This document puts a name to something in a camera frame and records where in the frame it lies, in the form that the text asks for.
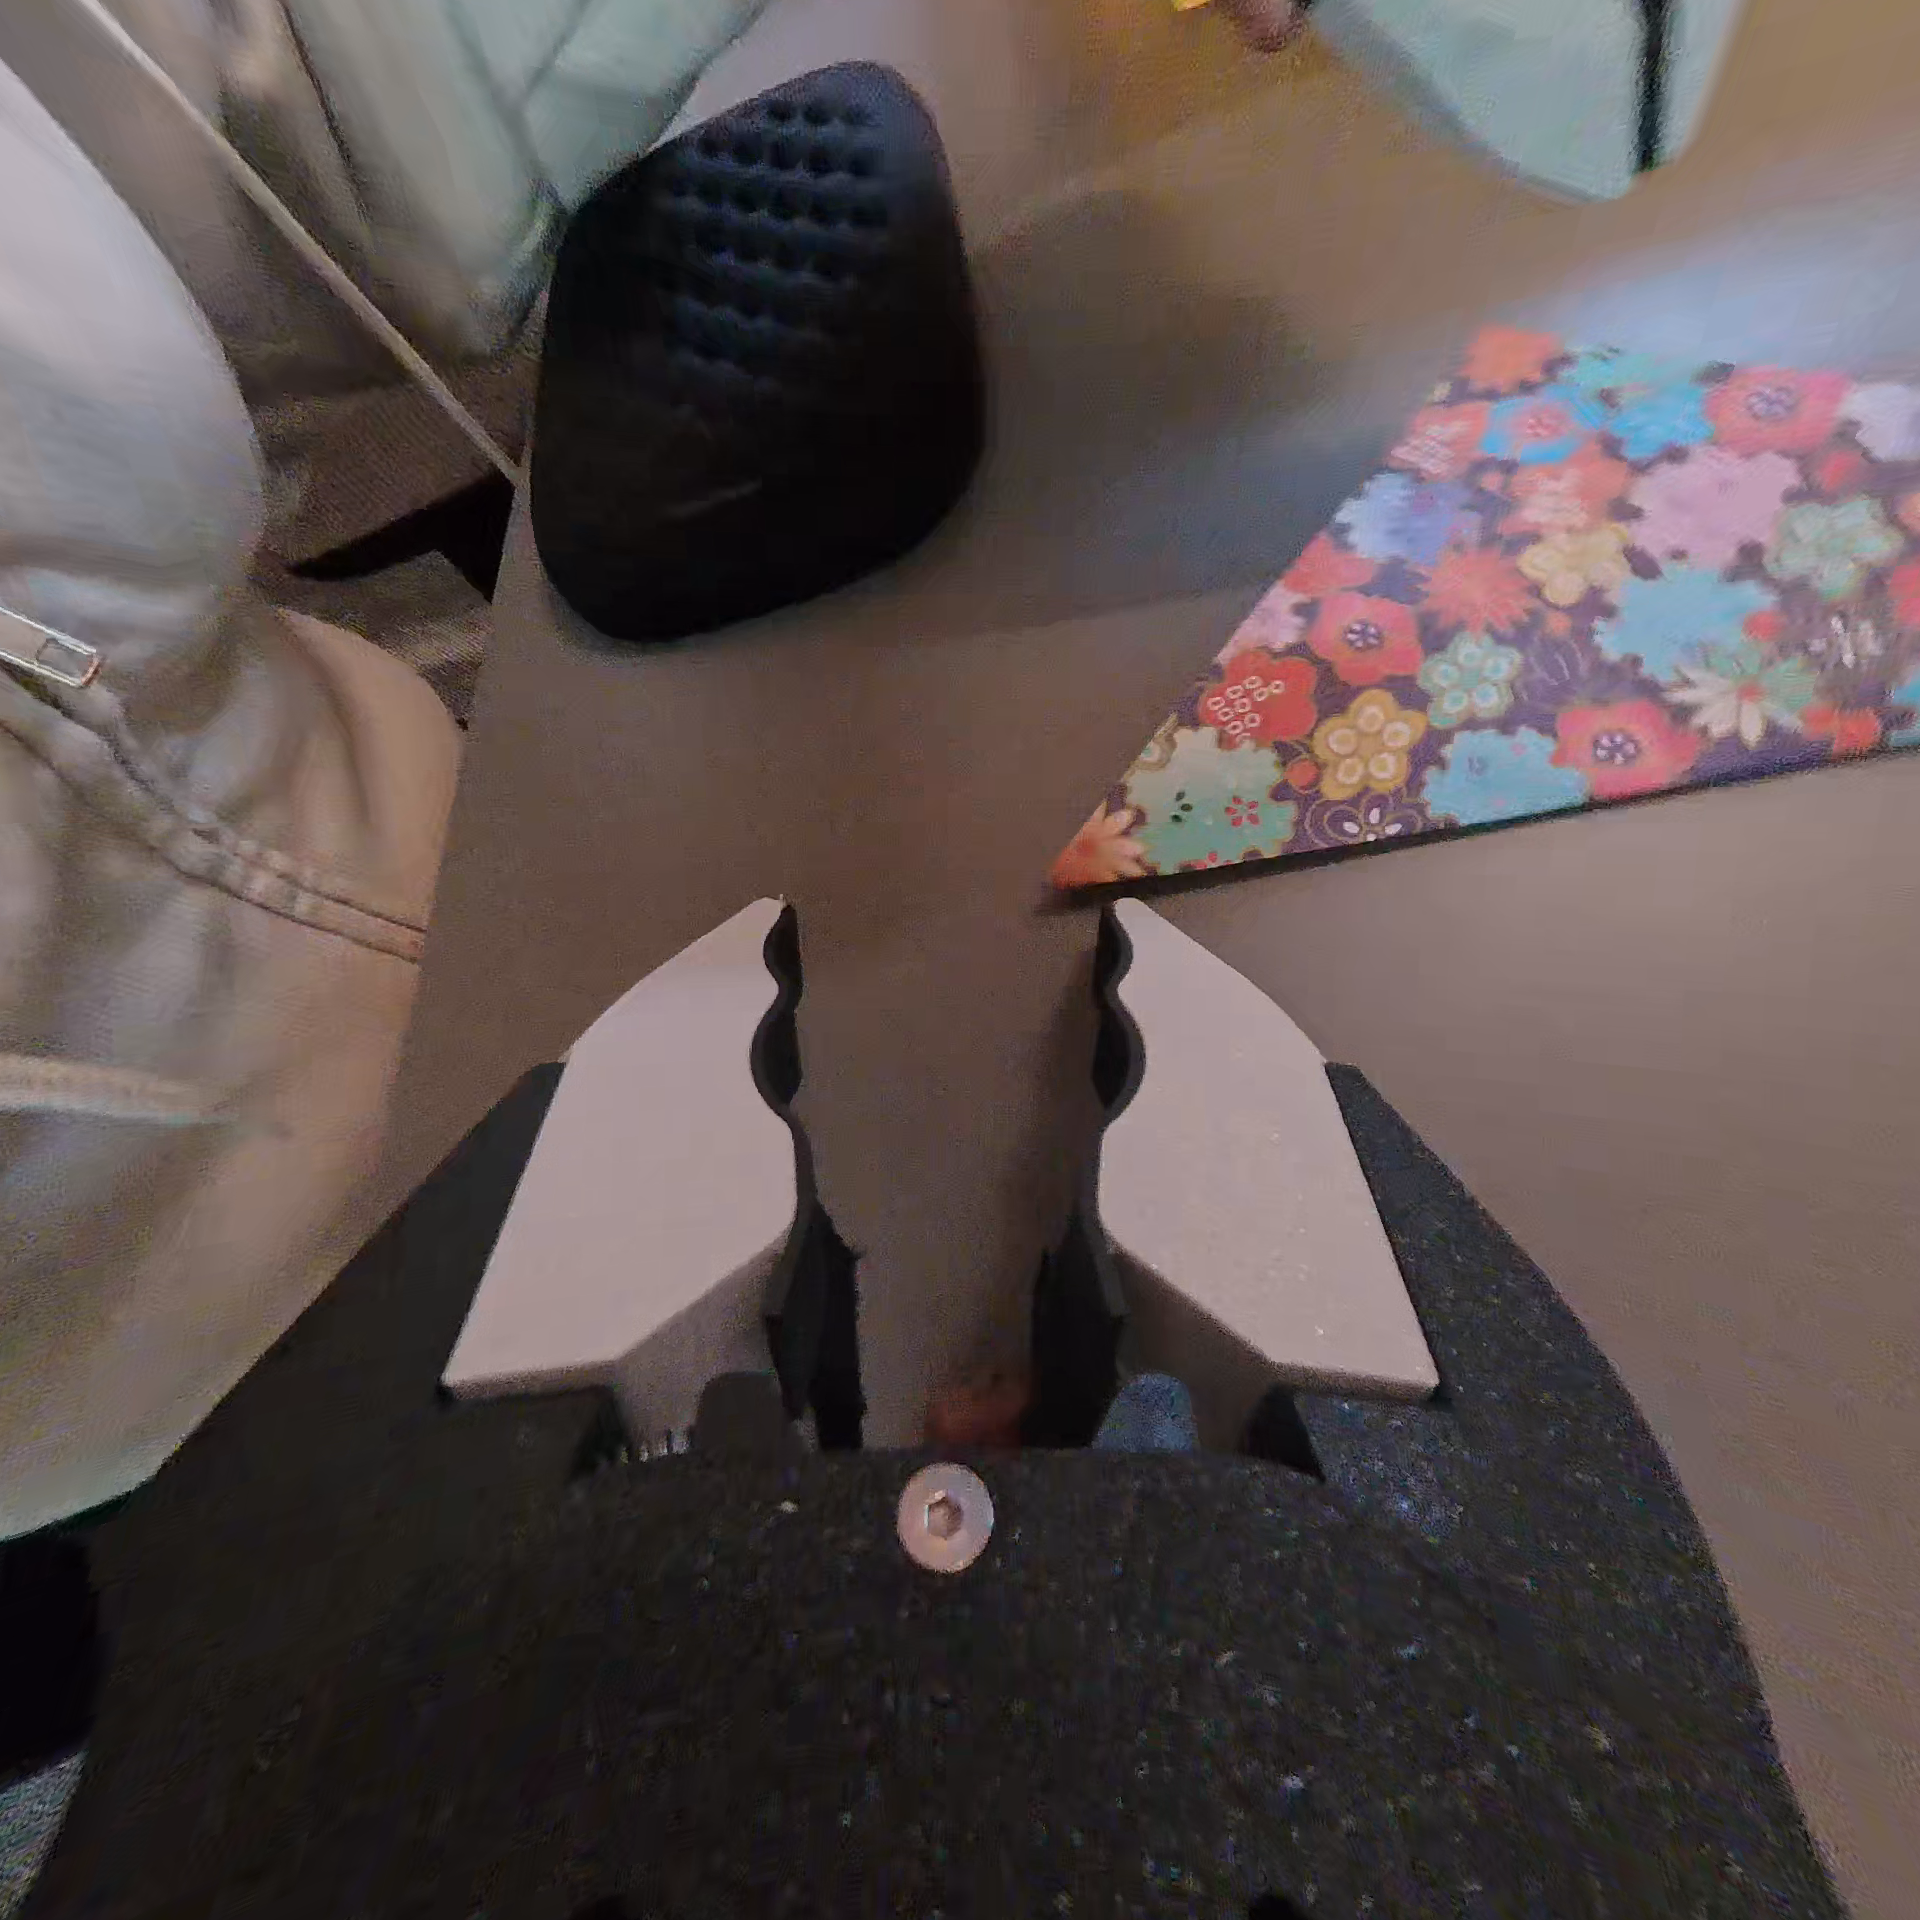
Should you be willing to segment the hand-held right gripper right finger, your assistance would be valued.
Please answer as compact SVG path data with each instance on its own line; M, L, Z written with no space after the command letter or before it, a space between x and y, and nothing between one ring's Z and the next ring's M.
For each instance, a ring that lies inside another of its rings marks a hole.
M1122 1352L1204 1406L1429 1401L1440 1371L1320 1049L1140 900L1099 913L1096 1006L1090 1228Z

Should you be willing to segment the jacket drawstring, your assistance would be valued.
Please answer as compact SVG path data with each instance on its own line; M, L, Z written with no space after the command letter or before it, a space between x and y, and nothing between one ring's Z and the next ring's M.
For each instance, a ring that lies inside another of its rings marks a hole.
M183 128L215 154L226 179L264 217L264 223L291 245L291 255L327 284L327 293L354 314L354 324L395 360L395 370L457 427L457 434L488 457L488 465L515 491L519 465L488 434L488 427L457 401L441 371L405 337L400 328L356 290L356 282L324 251L324 241L281 205L273 183L232 147L226 132L200 110L200 105L172 80L172 73L105 8L67 4L80 17L116 55L148 77L149 90L176 110Z

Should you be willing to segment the person's light jacket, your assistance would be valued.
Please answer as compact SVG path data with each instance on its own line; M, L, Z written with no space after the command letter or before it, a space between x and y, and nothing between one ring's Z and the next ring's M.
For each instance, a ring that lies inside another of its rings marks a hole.
M564 217L762 4L105 4L519 465ZM509 480L67 4L4 4L4 1543L331 1278Z

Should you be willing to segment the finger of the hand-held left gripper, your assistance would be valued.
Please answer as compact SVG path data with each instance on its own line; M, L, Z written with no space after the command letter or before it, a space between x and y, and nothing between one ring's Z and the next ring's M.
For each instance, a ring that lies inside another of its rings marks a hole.
M1748 4L1652 8L1652 164L1672 164L1696 133Z
M1508 179L1602 205L1640 172L1640 4L1315 4L1311 26Z

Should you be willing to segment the dark flower origami paper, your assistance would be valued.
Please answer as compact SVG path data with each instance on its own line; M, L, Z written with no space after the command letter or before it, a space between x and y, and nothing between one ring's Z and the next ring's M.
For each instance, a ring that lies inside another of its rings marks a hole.
M1917 750L1917 382L1492 328L1059 896Z

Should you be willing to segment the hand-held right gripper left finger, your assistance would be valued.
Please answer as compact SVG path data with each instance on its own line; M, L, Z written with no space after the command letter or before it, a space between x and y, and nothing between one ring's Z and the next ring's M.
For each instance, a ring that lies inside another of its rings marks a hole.
M569 1049L445 1357L452 1399L605 1385L619 1412L695 1412L712 1380L774 1371L762 1303L803 1179L752 1043L784 910L752 900Z

